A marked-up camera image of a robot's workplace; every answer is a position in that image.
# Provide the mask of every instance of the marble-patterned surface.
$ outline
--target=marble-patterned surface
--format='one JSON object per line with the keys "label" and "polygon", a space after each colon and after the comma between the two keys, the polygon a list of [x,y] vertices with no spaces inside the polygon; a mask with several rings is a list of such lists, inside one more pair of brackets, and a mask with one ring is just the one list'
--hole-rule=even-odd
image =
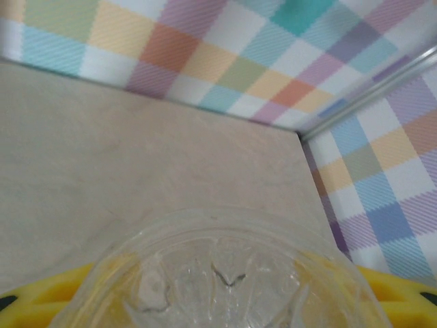
{"label": "marble-patterned surface", "polygon": [[293,133],[9,63],[0,84],[0,292],[180,208],[264,210],[332,240]]}

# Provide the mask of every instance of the wall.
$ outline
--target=wall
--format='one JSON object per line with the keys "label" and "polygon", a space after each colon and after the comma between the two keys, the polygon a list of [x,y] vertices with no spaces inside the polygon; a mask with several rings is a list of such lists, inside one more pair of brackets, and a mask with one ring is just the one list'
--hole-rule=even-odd
{"label": "wall", "polygon": [[305,145],[341,251],[436,285],[437,66]]}
{"label": "wall", "polygon": [[5,0],[8,59],[296,128],[436,22],[423,0]]}

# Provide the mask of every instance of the plastic container lid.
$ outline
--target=plastic container lid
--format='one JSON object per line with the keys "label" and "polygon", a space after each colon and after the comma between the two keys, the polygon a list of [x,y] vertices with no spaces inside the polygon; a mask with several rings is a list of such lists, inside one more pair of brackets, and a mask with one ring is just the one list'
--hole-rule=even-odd
{"label": "plastic container lid", "polygon": [[336,248],[287,219],[195,209],[112,247],[51,328],[390,327]]}

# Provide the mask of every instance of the clear plastic container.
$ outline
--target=clear plastic container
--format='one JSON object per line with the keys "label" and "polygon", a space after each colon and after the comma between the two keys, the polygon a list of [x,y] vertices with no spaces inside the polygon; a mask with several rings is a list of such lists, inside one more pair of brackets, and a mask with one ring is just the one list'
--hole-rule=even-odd
{"label": "clear plastic container", "polygon": [[183,210],[99,261],[51,328],[390,327],[349,260],[287,219]]}

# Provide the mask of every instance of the black spot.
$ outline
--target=black spot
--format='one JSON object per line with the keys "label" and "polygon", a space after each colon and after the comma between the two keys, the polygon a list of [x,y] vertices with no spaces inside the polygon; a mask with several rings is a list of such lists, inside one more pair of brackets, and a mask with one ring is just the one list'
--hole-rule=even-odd
{"label": "black spot", "polygon": [[11,305],[13,302],[17,300],[17,296],[10,295],[0,298],[0,311],[7,308],[9,305]]}
{"label": "black spot", "polygon": [[432,294],[430,292],[421,292],[421,295],[425,297],[428,301],[437,306],[437,295]]}

